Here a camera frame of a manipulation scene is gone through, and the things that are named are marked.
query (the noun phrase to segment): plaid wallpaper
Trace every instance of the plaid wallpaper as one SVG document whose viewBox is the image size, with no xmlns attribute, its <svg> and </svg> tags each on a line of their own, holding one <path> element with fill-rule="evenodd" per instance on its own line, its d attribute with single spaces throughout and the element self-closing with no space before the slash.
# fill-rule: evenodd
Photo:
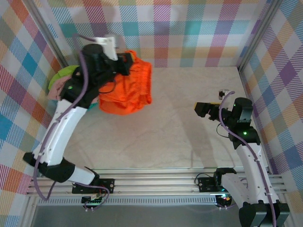
<svg viewBox="0 0 303 227">
<path fill-rule="evenodd" d="M 14 227 L 33 174 L 22 157 L 52 118 L 47 86 L 60 65 L 22 1 L 0 5 L 0 227 Z"/>
<path fill-rule="evenodd" d="M 267 155 L 303 220 L 303 1 L 284 0 L 242 78 Z"/>
<path fill-rule="evenodd" d="M 67 57 L 71 36 L 122 37 L 155 67 L 235 66 L 270 0 L 35 0 Z"/>
</svg>

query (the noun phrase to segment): beige floor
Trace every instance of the beige floor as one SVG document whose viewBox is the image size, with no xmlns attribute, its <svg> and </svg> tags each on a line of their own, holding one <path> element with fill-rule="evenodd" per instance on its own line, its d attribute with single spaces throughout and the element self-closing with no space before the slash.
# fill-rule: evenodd
<svg viewBox="0 0 303 227">
<path fill-rule="evenodd" d="M 150 106 L 128 116 L 88 111 L 65 157 L 94 169 L 242 166 L 231 142 L 216 134 L 218 122 L 194 111 L 195 102 L 218 102 L 222 88 L 245 96 L 235 67 L 155 68 Z"/>
</svg>

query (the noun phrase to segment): green cloth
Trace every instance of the green cloth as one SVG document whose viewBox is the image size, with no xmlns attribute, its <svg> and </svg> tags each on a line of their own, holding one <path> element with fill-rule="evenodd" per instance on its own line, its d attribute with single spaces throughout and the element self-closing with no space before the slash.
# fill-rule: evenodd
<svg viewBox="0 0 303 227">
<path fill-rule="evenodd" d="M 51 79 L 51 81 L 49 82 L 49 85 L 48 85 L 48 90 L 51 90 L 54 82 L 62 77 L 66 77 L 66 76 L 69 76 L 71 75 L 75 69 L 78 67 L 79 65 L 70 65 L 68 67 L 65 67 L 63 69 L 61 69 L 60 71 L 58 71 L 57 74 L 55 74 L 53 76 L 53 78 Z"/>
</svg>

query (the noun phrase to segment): orange cloth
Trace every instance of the orange cloth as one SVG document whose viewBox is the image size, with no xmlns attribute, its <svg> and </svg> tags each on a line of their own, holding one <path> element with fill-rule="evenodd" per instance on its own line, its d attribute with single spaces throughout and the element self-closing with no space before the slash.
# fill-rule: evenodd
<svg viewBox="0 0 303 227">
<path fill-rule="evenodd" d="M 99 108 L 104 112 L 118 115 L 127 115 L 141 110 L 145 105 L 152 103 L 151 79 L 152 65 L 137 57 L 135 51 L 126 51 L 133 57 L 133 65 L 130 74 L 115 77 L 116 87 L 111 91 L 115 83 L 107 83 L 99 89 Z"/>
</svg>

